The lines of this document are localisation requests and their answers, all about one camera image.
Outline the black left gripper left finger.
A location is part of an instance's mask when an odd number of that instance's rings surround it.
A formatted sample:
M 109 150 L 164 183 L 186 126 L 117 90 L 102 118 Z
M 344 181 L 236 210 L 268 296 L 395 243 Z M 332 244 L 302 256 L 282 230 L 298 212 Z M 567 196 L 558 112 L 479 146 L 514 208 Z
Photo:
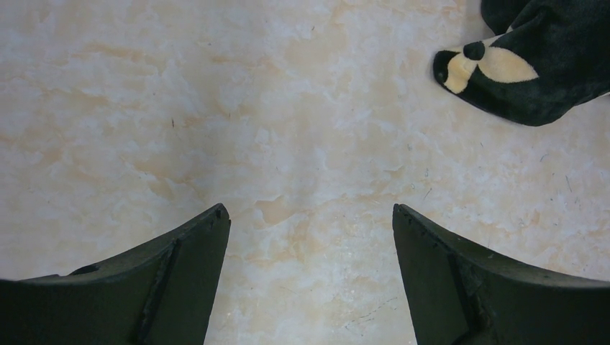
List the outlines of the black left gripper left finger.
M 3 344 L 202 344 L 229 239 L 222 204 L 69 275 L 1 281 Z

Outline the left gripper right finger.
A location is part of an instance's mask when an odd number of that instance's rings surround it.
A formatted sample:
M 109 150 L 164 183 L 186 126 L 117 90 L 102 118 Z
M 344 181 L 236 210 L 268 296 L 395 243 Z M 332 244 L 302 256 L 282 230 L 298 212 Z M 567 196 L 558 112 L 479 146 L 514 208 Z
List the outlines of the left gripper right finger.
M 520 262 L 393 207 L 418 344 L 607 344 L 609 283 Z

